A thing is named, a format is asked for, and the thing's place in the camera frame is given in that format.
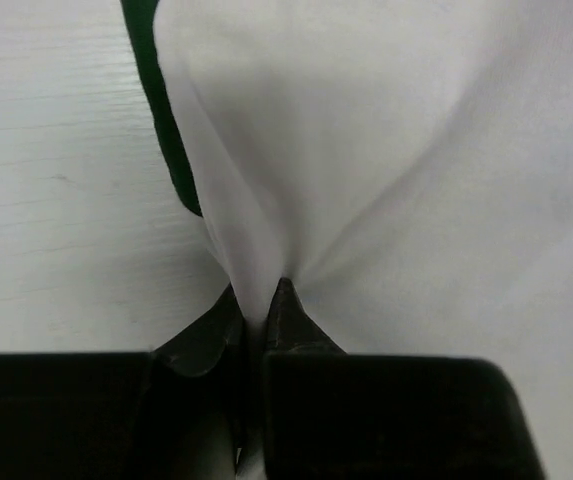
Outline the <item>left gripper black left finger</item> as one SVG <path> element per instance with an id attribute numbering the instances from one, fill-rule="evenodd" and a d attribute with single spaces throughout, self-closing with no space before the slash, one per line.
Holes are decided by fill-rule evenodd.
<path id="1" fill-rule="evenodd" d="M 245 433 L 235 294 L 153 351 L 0 353 L 0 479 L 230 479 Z"/>

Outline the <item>green and white t shirt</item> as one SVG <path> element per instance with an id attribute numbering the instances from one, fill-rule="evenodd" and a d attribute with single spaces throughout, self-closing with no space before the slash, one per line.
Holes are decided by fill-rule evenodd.
<path id="1" fill-rule="evenodd" d="M 182 204 L 259 328 L 483 356 L 573 479 L 573 1 L 126 1 Z"/>

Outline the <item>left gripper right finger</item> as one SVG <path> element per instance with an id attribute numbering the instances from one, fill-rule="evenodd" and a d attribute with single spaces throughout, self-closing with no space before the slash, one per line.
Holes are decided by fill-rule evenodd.
<path id="1" fill-rule="evenodd" d="M 541 479 L 518 396 L 482 359 L 344 352 L 281 279 L 262 364 L 271 479 Z"/>

